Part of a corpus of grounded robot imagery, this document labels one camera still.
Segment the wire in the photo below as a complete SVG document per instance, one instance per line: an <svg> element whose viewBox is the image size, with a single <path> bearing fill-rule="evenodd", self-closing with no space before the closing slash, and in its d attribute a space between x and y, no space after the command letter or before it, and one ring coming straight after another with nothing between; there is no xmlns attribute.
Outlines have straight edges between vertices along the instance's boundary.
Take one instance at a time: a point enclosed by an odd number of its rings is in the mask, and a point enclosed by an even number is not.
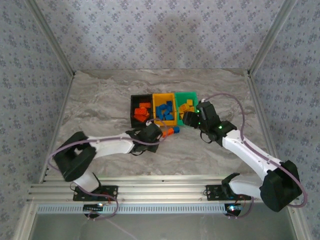
<svg viewBox="0 0 320 240"><path fill-rule="evenodd" d="M204 101L208 101L210 98L213 98L213 97L216 97L216 96L220 96L220 95L225 95L225 96L228 96L232 99L234 99L240 109L241 109L241 114L242 114L242 125L241 125L241 129L240 129L240 137L241 137L241 140L242 142L244 143L244 145L250 149L253 153L255 153L256 155L258 155L260 158L266 160L267 162L271 163L272 165L276 166L277 168L281 169L283 172L285 172L298 186L299 188L301 189L302 193L303 193L303 202L299 205L292 205L292 204L288 204L289 207L292 207L292 208L302 208L304 207L307 202L308 202L308 194L305 190L305 188L302 186L302 184L299 182L299 180L291 173L289 172L287 169L285 169L283 166L281 166L280 164L272 161L271 159L269 159L268 157L262 155L260 152L258 152L257 150L255 150L253 147L251 147L246 141L245 141L245 137L244 137L244 128L245 128L245 111L244 111L244 108L241 104L241 102L232 94L230 93L227 93L227 92L220 92L220 93L215 93L209 97L207 97Z"/></svg>
<svg viewBox="0 0 320 240"><path fill-rule="evenodd" d="M53 168L54 170L56 171L59 171L59 169L55 166L53 166L51 164L51 158L53 156L55 156L57 153L60 153L61 151L65 150L65 149L68 149L70 147L73 147L75 145L81 145L81 144L87 144L87 143L96 143L96 142L107 142L107 141L114 141L114 140L128 140L128 141L133 141L135 143L138 143L138 144L143 144L143 145L147 145L147 146L154 146L154 145L159 145L160 143L162 143L168 136L168 126L166 125L166 123L164 121L162 121L161 119L159 118L153 118L153 119L150 119L147 121L148 122L152 122L152 121L160 121L163 126L165 127L165 131L166 131L166 135L165 137L163 137L161 140L159 140L158 142L144 142L144 141L140 141L140 140L137 140L137 139L133 139L131 137L122 137L122 136L114 136L114 137L104 137L104 138L101 138L101 139L86 139L86 140L81 140L81 141L75 141L75 142L72 142L70 144L67 144L65 146L62 146L60 148L58 148L57 150L55 150L54 152L52 152L48 157L47 159L45 160L47 162L47 164Z"/></svg>
<svg viewBox="0 0 320 240"><path fill-rule="evenodd" d="M96 143L96 142L107 142L107 141L113 141L113 140L120 140L120 141L122 141L122 140L129 140L129 141L133 141L133 142L136 142L136 143L139 143L139 144L143 144L143 145L147 145L147 146L158 145L158 144L162 143L162 142L167 138L167 136L168 136L168 130L169 130L169 129L168 129L168 126L166 125L166 123L165 123L164 121L162 121L161 119L159 119L159 118L150 119L150 120L148 120L146 123L149 123L149 122L152 122L152 121L156 121L156 120L157 120L157 121L160 121L160 122L163 124L163 126L165 127L165 131L166 131L165 137L162 138L162 140L159 140L158 142L144 142L144 141L140 141L140 140L137 140L137 139L133 139L133 138L131 138L131 137L119 137L119 136L118 136L118 137L105 137L105 138L102 138L102 139L87 139L87 140L75 141L75 142L72 142L72 143L70 143L70 144L67 144L67 145L65 145L65 146L63 146L63 147L58 148L57 150L55 150L54 152L52 152L52 153L47 157L47 159L46 159L45 161L46 161L46 163L47 163L51 168L53 168L54 170L60 172L60 170L59 170L58 168L56 168L55 166L53 166L53 165L50 163L51 158L52 158L53 156L55 156L57 153L65 150L65 149L68 149L68 148L70 148L70 147L72 147L72 146L75 146L75 145L86 144L86 143ZM91 196L95 196L95 197L106 197L106 198L108 198L108 201L110 201L110 199L112 199L112 200L114 200L115 203L116 203L116 208L115 208L114 212L113 212L111 215L109 215L109 216L104 216L104 217L94 218L94 221L95 221L95 220L103 220L103 219L112 218L114 215L116 215L116 213L117 213L117 211L118 211L118 209L119 209L119 202L118 202L118 200L117 200L115 197L113 197L113 196L111 196L111 195L108 195L108 194L97 194L97 193L88 192L88 191L86 191L85 189L83 189L81 186L78 185L78 187L79 187L79 189L80 189L82 192L84 192L85 194L88 194L88 195L91 195Z"/></svg>
<svg viewBox="0 0 320 240"><path fill-rule="evenodd" d="M74 183L73 181L70 183L69 188L70 188L72 191L74 191L74 192L75 192L75 191L76 191L76 189L72 189L72 188L71 188L71 185L72 185L73 183Z"/></svg>
<svg viewBox="0 0 320 240"><path fill-rule="evenodd" d="M117 229L121 230L122 232L124 232L125 234L129 235L131 238L133 238L134 240L138 240L134 235L132 235L130 232L124 230L122 227L120 227L118 224L114 223L113 221L111 221L110 219L107 219L107 221L109 223L111 223L113 226L115 226Z"/></svg>
<svg viewBox="0 0 320 240"><path fill-rule="evenodd" d="M89 192L89 191L83 189L83 188L82 188L81 186L79 186L79 185L78 185L78 188L79 188L82 192L84 192L85 194L88 194L88 195L91 195L91 196L94 196L94 197L105 197L105 198L112 199L113 201L115 201L116 207L115 207L115 210L113 211L113 213L111 213L109 216L103 216L103 217L93 218L93 219L92 219L93 221L109 219L109 218L112 218L114 215L116 215L116 213L117 213L117 211L118 211L118 209L119 209L119 202L118 202L118 200L117 200L115 197L113 197L113 196L111 196L111 195L108 195L108 194L92 193L92 192ZM90 218L90 215L91 215L92 213L93 213L93 212L90 212L90 213L88 214L88 218L89 218L89 219L91 219L91 218Z"/></svg>
<svg viewBox="0 0 320 240"><path fill-rule="evenodd" d="M243 215L241 215L241 216L236 216L236 215L227 216L228 219L243 219L244 217L248 216L248 215L251 213L252 209L254 208L254 202L255 202L255 199L254 199L254 197L252 196L252 197L251 197L251 202L250 202L249 209L248 209L248 211L246 211L245 214L243 214Z"/></svg>

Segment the wallpaper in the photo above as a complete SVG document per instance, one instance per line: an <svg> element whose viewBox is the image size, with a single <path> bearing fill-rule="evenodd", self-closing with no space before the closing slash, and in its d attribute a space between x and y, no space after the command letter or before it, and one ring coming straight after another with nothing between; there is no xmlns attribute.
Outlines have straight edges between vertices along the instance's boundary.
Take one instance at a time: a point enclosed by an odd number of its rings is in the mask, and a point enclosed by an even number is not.
<svg viewBox="0 0 320 240"><path fill-rule="evenodd" d="M72 68L249 68L282 0L36 0Z"/></svg>
<svg viewBox="0 0 320 240"><path fill-rule="evenodd" d="M320 239L320 3L299 0L254 79L280 156L297 164Z"/></svg>
<svg viewBox="0 0 320 240"><path fill-rule="evenodd" d="M23 0L0 1L0 240L39 180L70 77Z"/></svg>

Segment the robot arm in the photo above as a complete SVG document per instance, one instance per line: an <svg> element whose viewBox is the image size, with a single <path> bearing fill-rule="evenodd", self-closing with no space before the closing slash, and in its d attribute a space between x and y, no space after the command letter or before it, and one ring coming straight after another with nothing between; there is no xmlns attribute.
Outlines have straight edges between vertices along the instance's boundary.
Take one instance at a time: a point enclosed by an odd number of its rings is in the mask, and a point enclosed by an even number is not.
<svg viewBox="0 0 320 240"><path fill-rule="evenodd" d="M112 154L134 154L144 151L155 153L158 145L144 145L134 140L156 143L159 142L161 136L161 129L154 123L141 130L129 130L109 137L86 136L82 131L79 131L72 135L60 148L83 140L87 140L88 143L74 145L62 150L53 159L66 182L75 182L84 190L92 192L100 186L98 178L88 170L92 160Z"/></svg>
<svg viewBox="0 0 320 240"><path fill-rule="evenodd" d="M273 211L279 212L301 195L299 186L281 169L269 161L281 165L299 181L297 167L291 161L282 162L267 154L244 137L241 132L229 121L220 121L214 106L209 101L200 102L196 112L186 112L183 116L185 125L200 129L200 136L206 134L211 142L218 143L247 163L255 172L251 175L233 173L222 181L222 190L227 198L234 199L236 195L247 195L262 199ZM249 144L262 156L249 149Z"/></svg>

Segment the marble surface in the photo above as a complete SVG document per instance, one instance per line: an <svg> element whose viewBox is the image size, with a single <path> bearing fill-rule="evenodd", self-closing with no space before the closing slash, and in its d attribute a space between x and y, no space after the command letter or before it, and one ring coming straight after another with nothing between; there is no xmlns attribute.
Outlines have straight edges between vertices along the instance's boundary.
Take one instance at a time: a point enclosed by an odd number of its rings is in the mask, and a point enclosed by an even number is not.
<svg viewBox="0 0 320 240"><path fill-rule="evenodd" d="M198 99L228 92L245 109L245 136L262 149L265 140L245 77L240 69L161 69L78 71L73 80L57 137L59 147L73 133L89 136L118 135L131 129L130 97L136 94L197 92ZM222 120L241 126L241 111L228 97L211 99ZM95 159L89 169L98 176L132 175L229 175L253 171L236 155L216 143L207 144L200 132L184 126L169 136L156 153L140 156L114 154ZM59 175L49 169L48 175Z"/></svg>

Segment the green bin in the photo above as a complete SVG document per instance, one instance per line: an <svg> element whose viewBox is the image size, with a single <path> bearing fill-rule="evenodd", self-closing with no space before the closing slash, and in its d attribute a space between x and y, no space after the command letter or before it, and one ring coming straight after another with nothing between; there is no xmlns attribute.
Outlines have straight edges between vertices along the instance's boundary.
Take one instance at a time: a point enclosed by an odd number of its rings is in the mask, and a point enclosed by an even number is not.
<svg viewBox="0 0 320 240"><path fill-rule="evenodd" d="M188 99L192 99L193 101L193 106L194 109L196 109L196 106L198 105L198 98L197 98L197 93L195 91L188 91L188 92L176 92L174 94L175 97L175 106L176 106L176 111L177 111L177 125L182 126L184 125L182 119L180 119L180 111L179 107L182 104L187 103Z"/></svg>

